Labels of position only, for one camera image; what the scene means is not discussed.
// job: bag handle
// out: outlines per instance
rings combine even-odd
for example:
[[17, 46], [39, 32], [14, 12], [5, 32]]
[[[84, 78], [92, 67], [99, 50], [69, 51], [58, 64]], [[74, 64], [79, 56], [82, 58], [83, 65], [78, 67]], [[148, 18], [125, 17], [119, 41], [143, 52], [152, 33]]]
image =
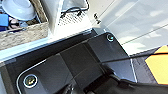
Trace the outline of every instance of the bag handle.
[[80, 7], [72, 7], [72, 8], [69, 8], [67, 11], [62, 12], [62, 15], [61, 15], [60, 18], [64, 18], [65, 15], [66, 15], [66, 13], [70, 13], [70, 12], [78, 12], [78, 11], [79, 11], [79, 13], [77, 14], [77, 16], [80, 16], [80, 15], [82, 14], [82, 10], [81, 10]]

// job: circular logo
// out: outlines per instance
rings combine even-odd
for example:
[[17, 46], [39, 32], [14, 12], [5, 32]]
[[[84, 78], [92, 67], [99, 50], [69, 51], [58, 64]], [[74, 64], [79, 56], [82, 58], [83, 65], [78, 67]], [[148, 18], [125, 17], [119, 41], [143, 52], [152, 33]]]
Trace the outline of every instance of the circular logo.
[[24, 78], [23, 83], [25, 87], [33, 88], [37, 84], [37, 76], [34, 74], [29, 74]]

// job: orange object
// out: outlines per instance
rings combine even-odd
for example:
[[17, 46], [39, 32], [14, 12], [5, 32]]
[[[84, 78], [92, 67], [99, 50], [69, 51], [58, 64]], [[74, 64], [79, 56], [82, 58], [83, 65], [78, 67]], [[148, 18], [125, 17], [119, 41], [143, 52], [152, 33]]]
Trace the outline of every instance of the orange object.
[[[168, 53], [168, 47], [162, 46], [155, 53]], [[168, 55], [153, 55], [145, 61], [157, 83], [168, 85]]]

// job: wicker basket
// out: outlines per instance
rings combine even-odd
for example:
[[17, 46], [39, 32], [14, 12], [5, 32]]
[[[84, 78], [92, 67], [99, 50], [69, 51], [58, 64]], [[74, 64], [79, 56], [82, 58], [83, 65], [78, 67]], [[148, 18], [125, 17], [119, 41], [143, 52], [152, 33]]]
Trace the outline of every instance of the wicker basket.
[[15, 30], [23, 30], [16, 33], [9, 33], [13, 30], [0, 32], [0, 50], [11, 48], [20, 44], [32, 42], [48, 36], [48, 19], [44, 13], [40, 0], [30, 0], [33, 4], [41, 23], [30, 25], [25, 28]]

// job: bag strap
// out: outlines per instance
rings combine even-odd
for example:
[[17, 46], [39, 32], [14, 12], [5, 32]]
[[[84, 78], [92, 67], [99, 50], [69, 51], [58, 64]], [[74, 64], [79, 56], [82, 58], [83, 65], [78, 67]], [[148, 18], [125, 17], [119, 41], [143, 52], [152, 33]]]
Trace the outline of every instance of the bag strap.
[[60, 18], [64, 18], [65, 15], [66, 15], [66, 13], [70, 13], [70, 12], [78, 12], [78, 11], [79, 11], [79, 13], [77, 14], [77, 16], [80, 16], [80, 15], [82, 14], [82, 10], [81, 10], [80, 7], [72, 7], [72, 8], [69, 8], [67, 11], [65, 11], [65, 12], [61, 12], [62, 15], [61, 15]]

